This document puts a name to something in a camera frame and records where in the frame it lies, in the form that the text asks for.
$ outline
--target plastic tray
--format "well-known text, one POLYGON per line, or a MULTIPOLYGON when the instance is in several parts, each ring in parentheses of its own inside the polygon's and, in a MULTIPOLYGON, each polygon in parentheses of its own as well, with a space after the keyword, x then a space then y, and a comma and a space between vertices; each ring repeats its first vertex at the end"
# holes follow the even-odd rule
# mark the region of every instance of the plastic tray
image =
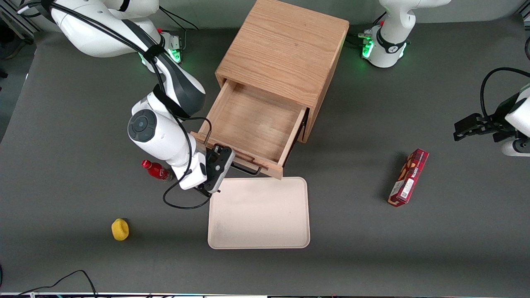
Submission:
POLYGON ((227 178, 220 191, 210 201, 211 248, 282 249, 309 244, 309 205, 303 178, 227 178))

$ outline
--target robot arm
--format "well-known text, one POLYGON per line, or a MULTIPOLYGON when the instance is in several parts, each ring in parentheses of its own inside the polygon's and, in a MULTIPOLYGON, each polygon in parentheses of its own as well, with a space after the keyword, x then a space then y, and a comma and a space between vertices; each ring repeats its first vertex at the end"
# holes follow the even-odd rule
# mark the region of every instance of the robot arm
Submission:
POLYGON ((114 57, 135 51, 143 55, 150 70, 157 73, 159 84, 132 108, 129 138, 166 161, 182 189, 196 188, 206 196, 216 192, 235 153, 227 147, 207 150, 181 125, 202 109, 205 90, 167 52, 171 36, 159 34, 145 18, 156 12, 158 0, 54 0, 43 7, 68 40, 87 55, 114 57), (87 19, 97 22, 99 28, 87 19), (116 33, 129 44, 119 41, 116 33))

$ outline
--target barcode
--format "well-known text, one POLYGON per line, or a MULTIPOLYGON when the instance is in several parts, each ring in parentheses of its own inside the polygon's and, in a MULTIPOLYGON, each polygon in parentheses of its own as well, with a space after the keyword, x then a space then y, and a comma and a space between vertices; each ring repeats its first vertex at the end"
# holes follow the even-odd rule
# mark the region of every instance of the barcode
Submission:
POLYGON ((409 192, 413 184, 414 184, 414 180, 409 178, 407 180, 407 184, 405 184, 405 187, 403 188, 403 191, 401 192, 401 197, 406 199, 409 196, 409 192))

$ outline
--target gray table surface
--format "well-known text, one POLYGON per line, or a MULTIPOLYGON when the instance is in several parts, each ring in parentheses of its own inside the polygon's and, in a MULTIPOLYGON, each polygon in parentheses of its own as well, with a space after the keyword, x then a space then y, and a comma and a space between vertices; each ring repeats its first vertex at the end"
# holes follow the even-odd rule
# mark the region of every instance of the gray table surface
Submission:
MULTIPOLYGON (((207 90, 200 116, 235 33, 188 34, 182 66, 207 90)), ((299 250, 211 249, 208 207, 165 206, 167 185, 141 168, 148 155, 127 136, 130 108, 155 84, 138 55, 93 58, 59 33, 37 37, 0 145, 3 291, 85 269, 100 292, 530 295, 530 159, 504 156, 491 136, 452 137, 454 122, 480 111, 489 70, 529 69, 520 16, 418 24, 391 69, 343 49, 309 141, 285 168, 308 184, 311 243, 299 250), (431 156, 410 203, 394 208, 386 197, 418 147, 431 156), (110 233, 119 217, 131 222, 124 242, 110 233)), ((490 111, 527 82, 493 77, 490 111)), ((180 189, 171 198, 202 199, 180 189)), ((89 289, 82 276, 56 288, 89 289)))

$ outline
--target red box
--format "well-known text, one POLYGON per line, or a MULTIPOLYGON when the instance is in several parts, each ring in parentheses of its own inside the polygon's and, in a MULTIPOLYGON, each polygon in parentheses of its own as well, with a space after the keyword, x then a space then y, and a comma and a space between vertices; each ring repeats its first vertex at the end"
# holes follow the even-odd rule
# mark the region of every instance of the red box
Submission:
POLYGON ((392 206, 399 207, 409 202, 414 186, 416 186, 423 166, 427 161, 427 157, 429 157, 429 153, 422 149, 417 149, 409 155, 388 197, 388 202, 392 206))

